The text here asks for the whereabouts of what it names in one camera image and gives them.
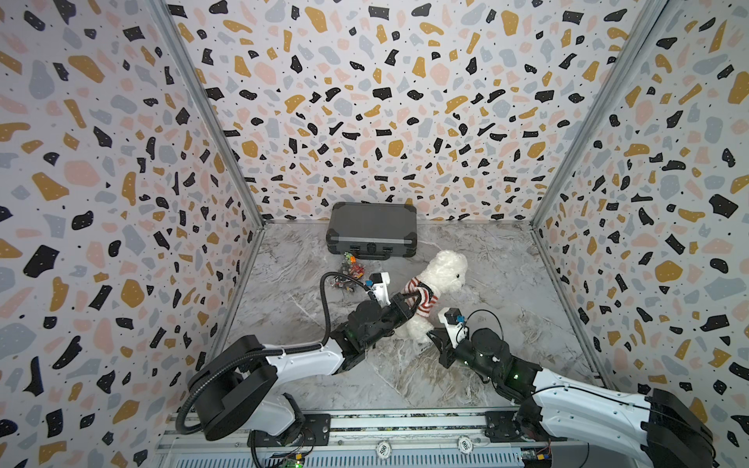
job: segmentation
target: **metal frame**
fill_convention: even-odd
[[[481,447],[463,455],[455,450],[398,449],[386,460],[381,460],[375,451],[328,450],[317,447],[304,459],[305,467],[392,467],[392,468],[522,468],[522,452],[518,447]],[[265,459],[265,467],[273,467],[278,459]],[[252,459],[236,451],[219,454],[182,454],[175,458],[173,468],[252,468]]]
[[[669,0],[648,0],[645,3],[645,9],[637,17],[634,26],[630,31],[629,38],[624,43],[622,53],[616,59],[616,63],[611,68],[611,73],[604,83],[601,91],[598,93],[593,105],[590,107],[588,115],[583,120],[580,132],[577,133],[572,145],[567,151],[567,155],[557,168],[554,178],[549,183],[544,198],[541,200],[536,213],[533,215],[533,227],[538,228],[546,213],[554,205],[557,195],[562,191],[562,187],[569,179],[571,173],[577,168],[578,163],[582,160],[585,153],[585,147],[590,139],[593,130],[598,126],[602,119],[605,118],[605,112],[610,109],[613,98],[619,92],[625,80],[628,77],[632,64],[637,54],[640,53],[650,31],[655,26],[661,13],[663,13]]]
[[[575,315],[577,310],[574,308],[572,302],[565,293],[562,282],[560,281],[559,276],[557,276],[557,272],[554,270],[554,264],[551,263],[551,257],[549,257],[549,252],[544,247],[539,233],[536,229],[531,229],[530,235],[541,255],[541,261],[544,266],[546,266],[546,273],[548,273],[549,278],[551,279],[551,284],[554,286],[554,289],[557,290],[557,296],[560,297],[560,301],[562,302],[562,309],[564,309],[565,314],[567,314],[567,319],[569,320],[570,325],[572,325],[572,330],[577,336],[577,340],[580,342],[580,348],[583,350],[583,354],[588,359],[588,364],[593,368],[593,371],[598,373],[598,378],[601,379],[605,388],[615,389],[616,386],[613,384],[611,377],[605,372],[601,372],[604,368],[603,363],[598,358],[598,354],[593,352],[593,346],[588,339],[587,332],[583,329],[583,324],[580,322],[580,318]]]
[[[169,14],[169,10],[166,7],[166,1],[146,0],[146,5],[151,12],[151,16],[153,17],[157,28],[159,29],[159,33],[161,33],[161,36],[164,39],[164,43],[169,50],[169,53],[172,55],[172,60],[174,60],[177,65],[177,69],[184,80],[187,91],[192,97],[192,101],[195,103],[195,107],[198,109],[198,113],[203,119],[205,128],[213,141],[216,142],[217,151],[224,161],[224,166],[228,170],[231,181],[237,187],[237,191],[242,198],[242,203],[244,203],[244,210],[248,214],[253,231],[255,231],[255,236],[252,239],[253,244],[250,246],[250,256],[244,265],[242,273],[237,279],[237,290],[228,305],[228,313],[225,322],[219,328],[219,335],[215,340],[213,340],[210,352],[208,353],[208,361],[211,361],[223,349],[229,330],[231,329],[231,324],[234,322],[234,317],[237,315],[237,309],[242,300],[244,288],[247,286],[249,274],[252,271],[252,266],[255,264],[260,245],[263,242],[265,222],[260,215],[255,199],[252,197],[252,193],[244,180],[242,171],[237,165],[237,161],[232,156],[234,153],[229,147],[229,143],[224,136],[223,129],[221,128],[221,124],[219,123],[216,114],[210,107],[205,96],[205,90],[200,85],[198,76],[195,73],[195,67],[192,65],[187,49],[180,39],[177,27],[172,20],[172,15]]]
[[[551,284],[554,285],[554,289],[557,290],[557,295],[562,301],[562,307],[564,308],[569,323],[572,325],[577,340],[580,342],[580,347],[583,349],[588,362],[595,367],[601,378],[602,383],[608,389],[615,389],[611,380],[611,376],[604,370],[604,366],[601,360],[598,358],[598,354],[593,352],[593,346],[590,342],[588,333],[583,328],[583,324],[580,322],[580,318],[576,315],[576,308],[572,304],[571,300],[565,292],[565,288],[557,276],[557,272],[554,270],[554,264],[551,262],[548,249],[546,248],[547,243],[539,235],[539,228],[541,227],[543,220],[549,216],[549,213],[556,203],[557,196],[562,192],[565,184],[570,180],[570,177],[574,170],[579,166],[580,161],[585,154],[585,147],[591,139],[593,132],[596,127],[600,124],[602,119],[605,119],[605,114],[611,109],[614,103],[614,97],[621,91],[621,87],[625,84],[627,78],[633,70],[633,64],[640,53],[640,50],[645,45],[645,42],[650,35],[651,31],[658,22],[662,13],[666,10],[666,5],[669,0],[648,0],[645,5],[645,9],[639,15],[637,20],[634,22],[634,27],[629,34],[629,38],[625,42],[622,53],[616,60],[616,63],[611,69],[606,83],[598,93],[593,105],[591,106],[590,112],[583,120],[583,125],[580,128],[580,132],[575,136],[572,145],[567,152],[567,156],[560,164],[557,169],[554,178],[549,184],[548,189],[544,198],[541,200],[536,213],[533,215],[531,221],[531,235],[533,236],[533,242],[536,243],[536,247],[541,253],[542,261],[546,266],[546,270],[551,278]]]
[[[529,225],[533,241],[541,254],[544,265],[551,278],[554,288],[562,301],[562,307],[570,320],[570,324],[580,341],[583,354],[589,360],[589,363],[596,367],[604,385],[607,388],[615,388],[610,377],[601,373],[603,369],[598,356],[592,352],[592,346],[589,343],[588,335],[583,329],[579,319],[574,314],[575,309],[565,290],[560,284],[555,274],[551,259],[545,248],[545,244],[539,237],[536,229],[541,225],[542,220],[547,216],[547,212],[554,205],[556,196],[562,190],[569,176],[580,162],[586,143],[600,120],[604,117],[605,111],[610,105],[613,95],[619,90],[620,86],[626,80],[628,71],[631,69],[637,53],[642,49],[650,31],[655,26],[659,16],[665,9],[668,0],[649,0],[645,10],[637,18],[629,39],[625,43],[619,59],[611,70],[609,79],[604,84],[601,92],[598,94],[592,108],[585,120],[580,132],[575,137],[567,157],[557,169],[553,180],[548,187],[544,198],[536,209],[531,219],[525,220],[491,220],[491,221],[452,221],[449,224],[518,224]],[[166,46],[169,48],[177,68],[184,78],[188,91],[194,98],[195,104],[200,112],[205,126],[210,136],[216,142],[219,152],[222,154],[225,166],[229,170],[231,179],[237,187],[243,203],[247,207],[249,218],[256,227],[256,236],[252,253],[246,262],[244,271],[240,275],[237,292],[232,298],[228,307],[228,314],[224,327],[222,327],[219,336],[213,343],[209,359],[215,357],[221,351],[231,324],[237,313],[243,291],[249,278],[250,271],[257,257],[260,245],[264,237],[265,221],[260,216],[252,193],[247,187],[241,170],[232,157],[233,152],[223,135],[223,130],[218,122],[216,115],[213,113],[207,99],[204,98],[204,90],[200,86],[198,77],[195,74],[195,68],[189,59],[184,44],[179,39],[175,24],[171,15],[167,11],[164,0],[147,0],[146,4],[151,11],[151,15],[164,38]],[[324,224],[326,220],[287,220],[273,219],[273,224]],[[419,224],[432,223],[428,220],[419,220]],[[330,444],[326,451],[350,451],[355,449],[371,450],[383,438],[387,438],[397,449],[456,449],[456,439],[458,436],[467,435],[472,438],[479,438],[486,441],[483,434],[485,428],[485,417],[483,413],[487,410],[517,410],[517,407],[499,407],[499,408],[460,408],[460,409],[429,409],[429,410],[359,410],[359,411],[330,411],[333,419],[331,421]],[[216,442],[208,442],[201,433],[189,436],[176,434],[174,429],[174,415],[169,417],[169,426],[164,431],[164,435],[157,444],[154,456],[151,459],[153,467],[170,467],[175,462],[175,454],[178,453],[220,453],[220,452],[249,452],[246,446],[247,431],[236,431],[232,435]],[[188,423],[194,423],[197,416],[192,413],[188,416]],[[532,447],[544,444],[539,443],[501,443],[491,444],[486,442],[487,446],[513,446],[513,447]],[[585,443],[569,441],[564,443],[555,443],[557,445],[582,446]],[[269,451],[269,449],[259,449],[259,452]]]
[[[326,411],[330,421],[330,441],[327,452],[351,450],[374,451],[384,439],[396,449],[449,449],[458,453],[458,437],[468,436],[475,447],[543,447],[545,442],[490,443],[484,435],[487,411],[512,411],[519,407],[437,408],[406,410],[334,410]],[[156,446],[151,466],[171,468],[176,455],[185,453],[248,453],[249,431],[238,430],[221,440],[208,442],[202,433],[181,436],[174,427],[175,415],[167,421],[167,428]],[[198,421],[196,414],[188,415],[186,424]],[[585,442],[566,441],[554,446],[585,446]],[[278,449],[258,448],[258,453],[277,452]]]
[[[252,267],[255,266],[255,259],[258,257],[258,252],[260,252],[260,246],[262,245],[264,238],[265,229],[259,228],[255,235],[255,239],[252,240],[254,244],[252,245],[252,252],[247,259],[247,265],[244,266],[242,274],[237,279],[237,292],[235,292],[234,297],[231,298],[231,302],[229,303],[229,306],[227,308],[225,322],[219,331],[219,335],[215,340],[213,340],[213,344],[210,347],[210,352],[208,353],[206,362],[210,362],[211,360],[213,360],[213,358],[221,354],[221,351],[223,351],[224,349],[226,339],[228,338],[229,331],[231,330],[231,325],[234,323],[234,318],[237,317],[237,310],[239,309],[239,305],[242,302],[244,288],[247,287],[247,283],[249,282],[249,274],[252,272]]]
[[[218,152],[224,160],[224,166],[229,171],[234,185],[237,186],[237,191],[242,197],[242,202],[250,219],[258,229],[262,229],[265,223],[262,216],[260,216],[260,212],[258,212],[258,205],[249,191],[249,187],[244,180],[241,169],[237,165],[237,161],[232,156],[234,153],[231,151],[228,140],[224,136],[224,131],[221,128],[218,117],[213,112],[213,108],[210,107],[208,99],[205,96],[205,90],[200,85],[195,67],[192,65],[187,49],[177,32],[177,26],[172,20],[169,10],[167,10],[166,0],[146,0],[145,3],[151,12],[151,16],[154,18],[154,22],[166,43],[169,53],[172,54],[172,60],[175,61],[188,92],[193,97],[192,100],[195,102],[195,106],[203,118],[203,123],[208,133],[210,133],[210,137],[216,142]]]

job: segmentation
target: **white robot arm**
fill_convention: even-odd
[[[206,439],[216,440],[242,428],[264,431],[280,446],[294,442],[304,415],[290,395],[272,391],[292,380],[351,369],[370,346],[413,317],[408,296],[388,297],[386,273],[371,278],[361,285],[370,298],[332,332],[322,292],[327,329],[321,343],[280,347],[260,344],[248,335],[224,350],[189,382],[190,396],[178,414],[177,430],[203,430]],[[645,396],[577,382],[511,355],[507,343],[490,329],[469,333],[459,309],[443,309],[439,318],[444,328],[427,335],[440,351],[440,364],[448,368],[456,360],[463,362],[499,395],[519,404],[509,429],[515,437],[511,440],[568,437],[654,468],[712,465],[712,433],[669,392],[656,389]],[[201,424],[186,428],[184,417],[192,405]]]

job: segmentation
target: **red and white striped scarf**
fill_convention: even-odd
[[[434,295],[431,289],[424,283],[422,283],[419,280],[419,277],[412,278],[405,288],[403,288],[403,294],[409,294],[409,293],[420,293],[421,294],[421,300],[419,302],[419,308],[416,310],[416,313],[421,315],[422,317],[429,317],[429,313],[431,312],[431,308],[434,306],[434,304],[437,302],[437,296]],[[411,307],[414,303],[416,303],[418,299],[415,297],[410,297],[406,300],[406,303]]]

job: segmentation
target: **small toy pile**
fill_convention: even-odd
[[[349,252],[343,254],[343,262],[341,262],[341,267],[338,268],[338,271],[339,273],[344,273],[355,279],[364,276],[364,266],[357,262],[357,258]],[[330,284],[336,288],[345,289],[349,292],[353,292],[354,287],[356,286],[352,281],[337,277],[331,278]]]

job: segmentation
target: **teddy bear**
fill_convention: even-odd
[[[413,317],[395,330],[395,336],[411,339],[419,344],[429,343],[426,333],[434,328],[428,319],[432,307],[443,294],[459,291],[463,287],[467,270],[468,260],[465,255],[452,250],[439,251],[426,269],[403,288],[403,294],[420,293],[420,297],[407,300],[411,307],[416,301],[419,301],[419,305]]]

